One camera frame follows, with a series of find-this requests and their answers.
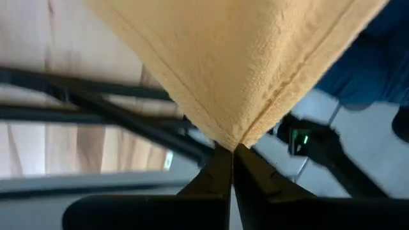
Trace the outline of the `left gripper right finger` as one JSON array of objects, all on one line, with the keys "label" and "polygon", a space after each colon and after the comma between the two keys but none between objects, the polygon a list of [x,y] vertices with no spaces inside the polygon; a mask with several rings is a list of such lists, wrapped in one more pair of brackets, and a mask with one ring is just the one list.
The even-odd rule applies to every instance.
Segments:
[{"label": "left gripper right finger", "polygon": [[318,197],[243,144],[234,188],[243,230],[409,230],[409,200]]}]

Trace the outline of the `blue fabric bin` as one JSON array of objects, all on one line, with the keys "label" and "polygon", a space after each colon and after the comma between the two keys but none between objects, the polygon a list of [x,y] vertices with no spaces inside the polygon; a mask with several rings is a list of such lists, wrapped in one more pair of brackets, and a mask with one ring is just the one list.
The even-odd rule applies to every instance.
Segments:
[{"label": "blue fabric bin", "polygon": [[409,107],[409,0],[390,0],[314,88],[343,105]]}]

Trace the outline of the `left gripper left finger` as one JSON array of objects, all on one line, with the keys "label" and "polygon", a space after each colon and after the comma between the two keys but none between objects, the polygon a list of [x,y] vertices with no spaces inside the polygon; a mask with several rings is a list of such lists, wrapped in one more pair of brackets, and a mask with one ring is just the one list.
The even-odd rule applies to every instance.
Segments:
[{"label": "left gripper left finger", "polygon": [[232,154],[215,156],[176,195],[92,195],[72,203],[63,230],[228,230]]}]

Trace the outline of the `black metal table frame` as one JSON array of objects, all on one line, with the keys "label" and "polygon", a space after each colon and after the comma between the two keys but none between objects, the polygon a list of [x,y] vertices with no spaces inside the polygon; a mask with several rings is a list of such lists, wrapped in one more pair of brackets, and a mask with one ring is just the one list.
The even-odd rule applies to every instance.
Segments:
[{"label": "black metal table frame", "polygon": [[177,152],[197,163],[199,167],[204,167],[215,153],[213,148],[178,133],[181,129],[188,130],[195,127],[188,119],[145,116],[123,109],[102,98],[103,94],[112,94],[170,101],[169,95],[159,89],[69,78],[6,67],[0,67],[0,84],[39,91],[63,103],[77,106],[76,110],[70,110],[0,104],[1,120],[117,125]]}]

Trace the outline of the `orange towel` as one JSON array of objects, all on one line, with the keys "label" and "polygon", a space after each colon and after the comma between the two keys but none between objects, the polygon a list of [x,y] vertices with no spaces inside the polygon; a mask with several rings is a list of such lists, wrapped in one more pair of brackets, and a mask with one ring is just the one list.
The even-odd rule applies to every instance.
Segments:
[{"label": "orange towel", "polygon": [[205,135],[252,146],[389,0],[85,0]]}]

